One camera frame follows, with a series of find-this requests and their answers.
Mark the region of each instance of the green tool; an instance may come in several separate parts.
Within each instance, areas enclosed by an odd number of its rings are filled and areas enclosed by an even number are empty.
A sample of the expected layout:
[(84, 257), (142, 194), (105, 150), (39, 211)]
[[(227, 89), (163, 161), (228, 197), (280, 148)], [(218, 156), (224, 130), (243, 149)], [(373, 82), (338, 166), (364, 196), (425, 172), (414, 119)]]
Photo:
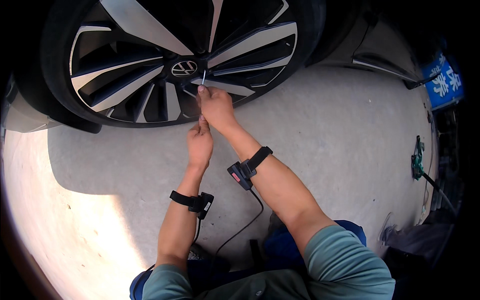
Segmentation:
[(427, 175), (423, 171), (423, 151), (425, 151), (425, 143), (422, 143), (420, 141), (420, 136), (417, 135), (417, 143), (415, 144), (415, 152), (412, 155), (412, 175), (413, 178), (416, 180), (420, 180), (420, 178), (423, 176), (425, 179), (433, 186), (437, 192), (440, 193), (443, 199), (445, 199), (445, 202), (447, 203), (448, 207), (452, 210), (453, 214), (456, 216), (456, 210), (453, 208), (452, 203), (450, 200), (448, 200), (447, 196), (445, 195), (444, 191), (438, 186), (438, 184), (435, 183), (435, 181), (430, 178), (430, 176)]
[(423, 171), (423, 151), (425, 151), (425, 143), (420, 141), (420, 136), (417, 135), (417, 144), (415, 145), (415, 152), (412, 155), (412, 170), (413, 178), (420, 180), (425, 174)]

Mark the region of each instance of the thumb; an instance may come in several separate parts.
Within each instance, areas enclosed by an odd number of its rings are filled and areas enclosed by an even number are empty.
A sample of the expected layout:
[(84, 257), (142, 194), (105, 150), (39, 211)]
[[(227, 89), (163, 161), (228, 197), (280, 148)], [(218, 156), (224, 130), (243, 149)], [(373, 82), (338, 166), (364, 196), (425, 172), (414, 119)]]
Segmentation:
[(200, 125), (200, 132), (210, 131), (210, 126), (208, 126), (208, 122), (203, 115), (198, 118), (198, 124)]
[(200, 97), (200, 104), (202, 104), (203, 101), (210, 100), (210, 92), (208, 91), (205, 85), (203, 84), (199, 85), (197, 90), (198, 90), (198, 96)]

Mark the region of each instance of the red label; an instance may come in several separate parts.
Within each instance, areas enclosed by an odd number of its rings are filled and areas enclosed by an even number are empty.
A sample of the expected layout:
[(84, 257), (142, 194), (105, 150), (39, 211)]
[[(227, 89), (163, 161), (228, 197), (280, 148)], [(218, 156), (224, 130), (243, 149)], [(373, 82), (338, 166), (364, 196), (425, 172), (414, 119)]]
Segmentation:
[(240, 182), (240, 178), (237, 176), (237, 174), (232, 173), (232, 176), (233, 176), (233, 178), (235, 178), (235, 180), (236, 180), (237, 182)]

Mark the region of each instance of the car wheel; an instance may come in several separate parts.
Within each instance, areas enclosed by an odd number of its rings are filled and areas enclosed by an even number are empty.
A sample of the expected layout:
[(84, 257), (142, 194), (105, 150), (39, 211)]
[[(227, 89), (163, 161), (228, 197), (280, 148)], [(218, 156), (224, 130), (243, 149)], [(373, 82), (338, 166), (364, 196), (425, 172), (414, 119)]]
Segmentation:
[(158, 127), (196, 120), (196, 87), (237, 107), (295, 72), (315, 48), (324, 0), (57, 1), (42, 33), (53, 95), (87, 120)]

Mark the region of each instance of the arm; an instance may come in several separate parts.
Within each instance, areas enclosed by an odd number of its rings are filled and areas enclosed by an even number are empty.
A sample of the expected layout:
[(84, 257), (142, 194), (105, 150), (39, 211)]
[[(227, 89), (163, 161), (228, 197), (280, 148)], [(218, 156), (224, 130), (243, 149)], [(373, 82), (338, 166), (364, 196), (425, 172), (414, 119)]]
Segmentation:
[[(200, 182), (213, 151), (212, 135), (204, 118), (200, 117), (199, 122), (188, 131), (187, 145), (189, 162), (177, 192), (185, 196), (198, 196)], [(158, 234), (155, 268), (161, 264), (172, 264), (186, 271), (196, 224), (196, 213), (189, 211), (187, 206), (170, 202)]]
[[(203, 85), (199, 86), (198, 92), (197, 101), (208, 122), (225, 136), (241, 161), (251, 158), (261, 145), (238, 124), (228, 93)], [(265, 203), (285, 223), (303, 255), (315, 233), (336, 223), (323, 213), (301, 180), (273, 155), (269, 155), (256, 170), (252, 183)]]

